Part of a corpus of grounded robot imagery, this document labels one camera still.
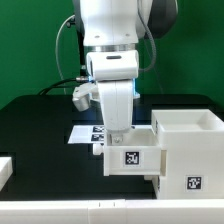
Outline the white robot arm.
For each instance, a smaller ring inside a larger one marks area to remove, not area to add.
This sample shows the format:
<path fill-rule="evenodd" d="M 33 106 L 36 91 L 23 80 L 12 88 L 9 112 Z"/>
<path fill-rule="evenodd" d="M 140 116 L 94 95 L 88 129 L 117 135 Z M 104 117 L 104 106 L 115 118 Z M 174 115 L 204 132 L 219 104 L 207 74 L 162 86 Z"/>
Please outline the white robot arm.
<path fill-rule="evenodd" d="M 104 127 L 119 144 L 132 124 L 134 80 L 138 77 L 136 44 L 164 36 L 175 23 L 177 0 L 74 0 L 87 48 L 85 65 L 91 80 L 75 88 L 78 110 L 100 102 Z"/>

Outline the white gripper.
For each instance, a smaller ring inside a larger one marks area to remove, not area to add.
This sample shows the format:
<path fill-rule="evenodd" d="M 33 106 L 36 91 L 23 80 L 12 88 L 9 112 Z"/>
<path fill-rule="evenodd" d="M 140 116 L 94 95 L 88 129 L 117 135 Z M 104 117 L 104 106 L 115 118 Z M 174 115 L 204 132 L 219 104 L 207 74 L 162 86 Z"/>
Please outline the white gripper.
<path fill-rule="evenodd" d="M 72 101 L 79 111 L 90 107 L 90 94 L 98 93 L 103 123 L 113 144 L 121 144 L 132 125 L 133 81 L 98 81 L 76 87 Z"/>

